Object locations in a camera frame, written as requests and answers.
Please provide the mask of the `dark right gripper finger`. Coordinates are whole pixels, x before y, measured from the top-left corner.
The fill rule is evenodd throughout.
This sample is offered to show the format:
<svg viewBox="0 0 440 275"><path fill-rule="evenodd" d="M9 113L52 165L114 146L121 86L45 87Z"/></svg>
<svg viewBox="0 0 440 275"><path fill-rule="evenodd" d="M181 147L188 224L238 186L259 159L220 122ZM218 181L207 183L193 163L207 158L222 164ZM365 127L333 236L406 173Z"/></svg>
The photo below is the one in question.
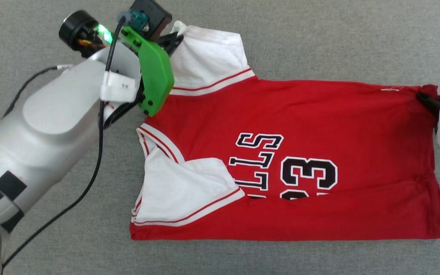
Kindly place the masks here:
<svg viewBox="0 0 440 275"><path fill-rule="evenodd" d="M437 100L424 100L423 106L432 114L439 115L440 113L440 101Z"/></svg>
<svg viewBox="0 0 440 275"><path fill-rule="evenodd" d="M426 94L424 92L418 92L417 99L423 105L440 106L440 95L431 96L431 95Z"/></svg>

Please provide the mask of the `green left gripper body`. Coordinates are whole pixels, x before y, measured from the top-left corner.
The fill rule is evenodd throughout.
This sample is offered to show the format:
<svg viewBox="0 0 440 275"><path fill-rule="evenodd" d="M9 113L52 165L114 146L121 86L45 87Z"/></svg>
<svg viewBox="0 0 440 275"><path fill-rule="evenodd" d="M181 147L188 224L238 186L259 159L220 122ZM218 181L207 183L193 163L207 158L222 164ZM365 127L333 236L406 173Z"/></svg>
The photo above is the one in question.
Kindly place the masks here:
<svg viewBox="0 0 440 275"><path fill-rule="evenodd" d="M122 37L138 54L143 87L139 106L153 117L163 107L175 83L169 54L158 42L147 40L131 26L122 29Z"/></svg>

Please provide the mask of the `red and white basketball jersey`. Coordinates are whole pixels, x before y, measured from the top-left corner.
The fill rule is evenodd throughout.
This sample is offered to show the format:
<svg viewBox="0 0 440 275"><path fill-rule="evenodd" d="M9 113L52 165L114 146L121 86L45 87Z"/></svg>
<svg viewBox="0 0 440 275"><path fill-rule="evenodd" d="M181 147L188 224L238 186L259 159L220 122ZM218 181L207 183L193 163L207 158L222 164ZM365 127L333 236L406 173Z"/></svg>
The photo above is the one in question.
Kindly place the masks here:
<svg viewBox="0 0 440 275"><path fill-rule="evenodd" d="M145 240L440 239L438 88L258 78L238 33L187 26L176 80L137 129Z"/></svg>

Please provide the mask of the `grey fabric sofa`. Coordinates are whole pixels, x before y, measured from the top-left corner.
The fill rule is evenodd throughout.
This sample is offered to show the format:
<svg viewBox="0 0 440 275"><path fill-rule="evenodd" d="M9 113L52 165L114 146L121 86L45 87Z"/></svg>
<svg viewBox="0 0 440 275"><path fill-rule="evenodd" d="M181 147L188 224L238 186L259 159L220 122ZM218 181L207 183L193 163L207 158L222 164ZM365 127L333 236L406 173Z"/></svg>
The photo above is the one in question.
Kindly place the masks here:
<svg viewBox="0 0 440 275"><path fill-rule="evenodd" d="M157 0L175 20L239 33L264 79L435 84L440 0ZM0 119L21 85L81 61L58 36L87 10L108 28L133 0L0 0ZM440 240L132 241L144 176L136 108L105 133L99 175L78 206L43 231L5 275L440 275ZM435 149L440 183L440 148Z"/></svg>

